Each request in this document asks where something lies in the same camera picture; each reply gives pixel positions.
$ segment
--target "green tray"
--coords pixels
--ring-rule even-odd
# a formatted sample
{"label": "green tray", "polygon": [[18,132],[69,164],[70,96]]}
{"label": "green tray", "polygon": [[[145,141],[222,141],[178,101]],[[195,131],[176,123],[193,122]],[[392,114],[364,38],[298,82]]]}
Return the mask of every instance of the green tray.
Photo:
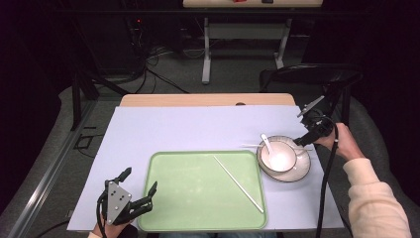
{"label": "green tray", "polygon": [[260,168],[250,151],[159,152],[152,156],[145,195],[157,181],[154,208],[139,218],[149,232],[261,229],[265,212],[241,191],[223,164],[265,211]]}

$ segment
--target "office chair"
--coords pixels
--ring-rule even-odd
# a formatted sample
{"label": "office chair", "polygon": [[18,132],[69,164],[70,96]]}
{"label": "office chair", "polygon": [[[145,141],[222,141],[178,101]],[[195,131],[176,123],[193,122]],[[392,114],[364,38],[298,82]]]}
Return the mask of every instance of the office chair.
{"label": "office chair", "polygon": [[315,108],[331,117],[342,99],[341,121],[349,125],[350,86],[363,78],[358,65],[348,63],[302,63],[260,73],[260,92],[290,93],[301,109],[320,96]]}

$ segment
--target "person's hand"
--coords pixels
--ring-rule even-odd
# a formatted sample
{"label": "person's hand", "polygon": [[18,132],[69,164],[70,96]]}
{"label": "person's hand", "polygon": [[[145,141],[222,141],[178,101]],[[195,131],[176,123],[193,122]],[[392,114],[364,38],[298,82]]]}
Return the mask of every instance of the person's hand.
{"label": "person's hand", "polygon": [[[126,228],[126,226],[129,225],[132,222],[133,221],[129,221],[125,224],[121,224],[121,225],[117,225],[117,226],[116,225],[108,225],[105,222],[106,237],[107,238],[117,238],[120,235],[120,233],[124,230],[124,228]],[[101,233],[101,230],[99,229],[98,223],[96,223],[95,228],[93,228],[93,230],[92,230],[92,233],[99,236],[99,237],[102,237],[102,233]]]}
{"label": "person's hand", "polygon": [[[339,147],[337,149],[337,155],[343,157],[346,161],[357,158],[365,158],[365,155],[356,143],[352,132],[350,132],[349,127],[343,123],[337,123],[337,128],[339,129]],[[325,146],[331,150],[333,148],[334,140],[335,130],[333,130],[328,137],[321,137],[314,143]]]}

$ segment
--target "dark background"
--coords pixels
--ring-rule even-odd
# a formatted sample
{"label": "dark background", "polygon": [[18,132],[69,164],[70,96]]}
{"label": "dark background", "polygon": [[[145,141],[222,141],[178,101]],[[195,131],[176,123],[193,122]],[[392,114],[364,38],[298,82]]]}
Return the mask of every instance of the dark background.
{"label": "dark background", "polygon": [[[80,6],[82,3],[74,0],[60,4],[83,7]],[[90,4],[87,7],[95,8],[95,1],[87,3]],[[155,1],[148,7],[163,3],[166,5],[161,7],[179,7],[178,1]],[[48,4],[60,6],[54,1]],[[71,86],[77,67],[105,74],[131,74],[141,68],[142,51],[138,52],[139,49],[130,45],[132,39],[123,31],[127,27],[124,19],[112,24],[103,19],[78,19],[80,26],[77,29],[88,37],[82,39],[73,22],[68,19],[52,21],[43,8],[37,2],[23,0],[2,1],[0,5],[0,95],[3,103],[0,211],[13,197],[43,147],[59,112],[58,94]],[[326,0],[323,8],[337,11],[373,9],[375,12],[371,19],[359,21],[316,21],[303,61],[355,62],[364,68],[365,79],[353,87],[353,95],[367,108],[378,126],[388,149],[391,170],[404,192],[420,204],[420,189],[416,184],[420,180],[416,150],[420,144],[417,123],[420,108],[419,2]],[[182,48],[181,23],[188,25],[185,19],[149,20],[149,27],[143,30],[179,51]],[[98,26],[97,32],[89,31],[94,26]],[[115,36],[102,37],[108,33],[115,33]],[[98,49],[89,49],[86,40]],[[128,56],[124,58],[126,61],[114,60],[118,54]]]}

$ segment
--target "beige sleeve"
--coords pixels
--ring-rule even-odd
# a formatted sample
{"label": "beige sleeve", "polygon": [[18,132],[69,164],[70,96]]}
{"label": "beige sleeve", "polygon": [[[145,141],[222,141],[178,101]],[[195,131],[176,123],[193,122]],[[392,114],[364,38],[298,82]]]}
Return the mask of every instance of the beige sleeve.
{"label": "beige sleeve", "polygon": [[87,238],[101,238],[101,236],[97,236],[93,234],[92,232],[89,232],[89,236]]}
{"label": "beige sleeve", "polygon": [[379,181],[370,160],[351,160],[344,170],[352,185],[349,219],[354,237],[411,237],[404,209],[391,187]]}

